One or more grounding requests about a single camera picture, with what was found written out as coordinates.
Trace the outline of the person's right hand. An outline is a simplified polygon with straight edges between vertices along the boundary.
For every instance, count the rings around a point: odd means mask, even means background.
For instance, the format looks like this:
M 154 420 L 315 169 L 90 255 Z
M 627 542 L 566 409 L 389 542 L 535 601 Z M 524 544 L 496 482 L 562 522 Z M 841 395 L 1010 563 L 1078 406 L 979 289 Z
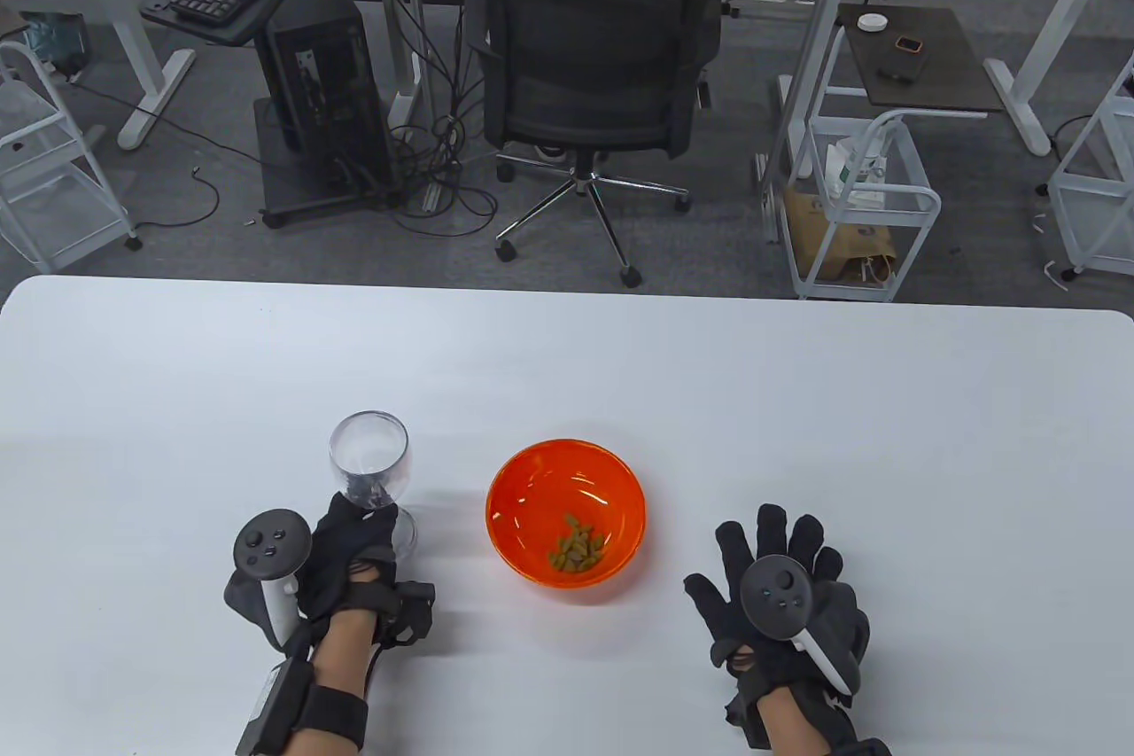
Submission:
M 794 648 L 788 640 L 765 637 L 742 609 L 742 576 L 758 558 L 781 555 L 797 561 L 819 600 L 833 605 L 835 632 L 856 663 L 866 655 L 870 640 L 866 612 L 858 609 L 850 585 L 840 581 L 843 554 L 826 545 L 826 527 L 811 513 L 803 513 L 792 529 L 787 523 L 781 506 L 760 506 L 755 547 L 750 547 L 741 523 L 728 520 L 717 526 L 714 537 L 722 558 L 726 596 L 704 574 L 689 574 L 684 580 L 685 593 L 710 631 L 713 665 L 725 666 L 734 679 L 748 679 L 758 697 L 797 683 L 831 686 L 805 651 Z

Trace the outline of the person's left hand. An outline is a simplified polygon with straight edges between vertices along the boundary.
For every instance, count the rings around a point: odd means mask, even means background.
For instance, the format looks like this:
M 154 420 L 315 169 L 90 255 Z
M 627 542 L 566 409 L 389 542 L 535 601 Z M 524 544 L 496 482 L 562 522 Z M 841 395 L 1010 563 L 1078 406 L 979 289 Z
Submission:
M 341 492 L 331 498 L 297 574 L 297 604 L 308 622 L 352 609 L 392 614 L 397 575 L 392 538 L 399 517 L 400 506 L 393 503 L 369 511 Z

